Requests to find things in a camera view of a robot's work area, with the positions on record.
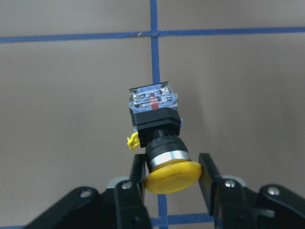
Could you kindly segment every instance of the chrome ring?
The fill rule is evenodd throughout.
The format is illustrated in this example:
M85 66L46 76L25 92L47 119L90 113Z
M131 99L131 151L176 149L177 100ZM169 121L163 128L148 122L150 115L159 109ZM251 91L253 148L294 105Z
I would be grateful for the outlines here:
M186 151L182 150L174 150L174 151L169 151L165 152L163 154L160 154L156 157L154 157L150 162L151 168L155 168L156 166L163 164L165 162L175 160L175 159L186 159L186 160L191 160L190 155Z

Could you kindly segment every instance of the yellow mushroom button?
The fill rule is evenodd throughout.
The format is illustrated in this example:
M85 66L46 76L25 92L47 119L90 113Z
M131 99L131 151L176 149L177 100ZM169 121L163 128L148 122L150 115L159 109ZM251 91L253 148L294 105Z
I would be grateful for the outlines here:
M184 161L154 170L144 180L145 188L155 194L180 191L195 183L201 175L201 165Z

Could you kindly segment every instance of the transparent switch housing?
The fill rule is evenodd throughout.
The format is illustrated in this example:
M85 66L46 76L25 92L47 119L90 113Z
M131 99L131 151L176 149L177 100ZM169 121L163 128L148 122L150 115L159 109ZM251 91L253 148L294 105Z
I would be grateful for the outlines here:
M164 107L176 109L178 106L178 94L173 92L169 82L132 88L129 92L129 108L134 114Z

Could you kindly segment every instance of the silver screw head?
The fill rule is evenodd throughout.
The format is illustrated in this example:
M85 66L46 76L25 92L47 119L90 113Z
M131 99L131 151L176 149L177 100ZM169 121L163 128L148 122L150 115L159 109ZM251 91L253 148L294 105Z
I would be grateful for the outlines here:
M235 181L233 181L233 180L225 180L224 185L226 187L235 187Z
M272 196L278 196L280 194L280 190L277 187L269 187L267 192Z
M122 189L130 189L132 187L131 181L126 181L122 184Z
M89 197L91 195L91 191L90 190L84 190L81 193L81 198L86 198Z

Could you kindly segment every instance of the beige wall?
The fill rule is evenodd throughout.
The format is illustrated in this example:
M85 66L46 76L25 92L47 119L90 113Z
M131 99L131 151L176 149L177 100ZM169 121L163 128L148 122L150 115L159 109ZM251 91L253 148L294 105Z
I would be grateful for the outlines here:
M304 8L159 0L159 29L305 26ZM149 27L148 0L0 3L1 37ZM277 183L305 197L305 34L164 37L159 46L192 159L209 152L254 191ZM28 223L75 187L102 192L129 174L128 89L150 84L151 71L145 37L0 44L0 226ZM167 198L169 214L206 212L197 184ZM145 203L157 217L156 196Z

